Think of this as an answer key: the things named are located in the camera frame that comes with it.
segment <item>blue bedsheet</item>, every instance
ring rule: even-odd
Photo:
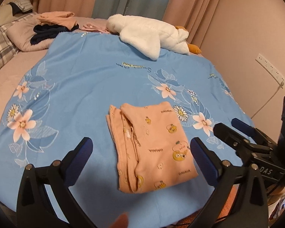
[[[50,165],[87,136],[93,140],[94,150],[70,190],[99,228],[108,227],[122,212],[128,212],[130,228],[163,227],[200,209],[213,191],[198,169],[197,178],[167,189],[145,194],[120,192],[117,153],[105,119],[110,104],[146,106],[169,101],[189,141],[200,137],[220,159],[235,165],[241,165],[241,160],[213,136],[212,127],[218,122],[231,126],[235,117],[252,125],[207,59],[161,49],[153,62],[114,35],[59,34],[19,85],[0,123],[0,201],[16,210],[23,167],[28,163]],[[167,86],[176,95],[170,92],[163,98],[158,86]],[[11,124],[7,126],[17,111],[26,122],[36,122],[35,126],[29,123],[29,137]],[[209,119],[211,124],[208,121],[201,128],[193,115]],[[49,196],[64,219],[50,191]]]

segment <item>pink flower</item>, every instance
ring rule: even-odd
[[[174,92],[173,90],[171,90],[167,84],[160,84],[161,87],[156,87],[158,90],[162,91],[162,96],[163,98],[167,98],[168,96],[171,99],[175,99],[175,97],[173,97],[172,95],[176,95],[176,92]]]
[[[26,84],[27,84],[27,82],[25,81],[25,82],[23,82],[22,86],[17,86],[17,88],[16,88],[17,90],[15,91],[13,96],[18,95],[18,97],[21,98],[22,93],[27,93],[29,91],[29,88],[26,87]]]
[[[30,140],[29,133],[26,131],[26,129],[34,128],[36,126],[36,122],[34,120],[29,121],[32,114],[32,110],[27,110],[24,113],[24,116],[22,116],[19,112],[14,118],[15,122],[8,123],[8,127],[15,130],[13,135],[14,142],[17,142],[20,136],[22,136],[22,138],[26,141]]]
[[[209,119],[205,119],[205,116],[203,113],[199,113],[199,115],[194,115],[193,119],[197,121],[197,123],[193,124],[193,127],[195,129],[201,129],[203,128],[204,132],[210,136],[210,131],[213,132],[213,128],[210,126],[212,122]]]

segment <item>blue gripper pad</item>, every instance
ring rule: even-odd
[[[231,125],[249,137],[254,136],[254,128],[237,118],[231,120]]]
[[[93,151],[93,142],[84,137],[76,148],[67,153],[62,160],[61,173],[64,178],[64,186],[73,186]]]
[[[198,137],[191,140],[190,150],[207,183],[216,187],[218,178],[222,174],[222,165],[219,157],[215,152],[210,151]]]

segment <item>wall socket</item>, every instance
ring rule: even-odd
[[[259,54],[256,58],[256,61],[260,65],[262,65],[268,71],[269,74],[271,74],[271,76],[278,82],[279,85],[281,84],[282,81],[284,82],[285,85],[285,77],[265,57]]]

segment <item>pink pillow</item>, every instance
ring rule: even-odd
[[[35,25],[39,24],[35,15],[32,19],[26,21],[19,21],[14,23],[6,31],[9,39],[19,48],[21,51],[37,51],[48,49],[54,39],[45,39],[36,45],[31,45],[31,38],[36,33],[33,31]]]

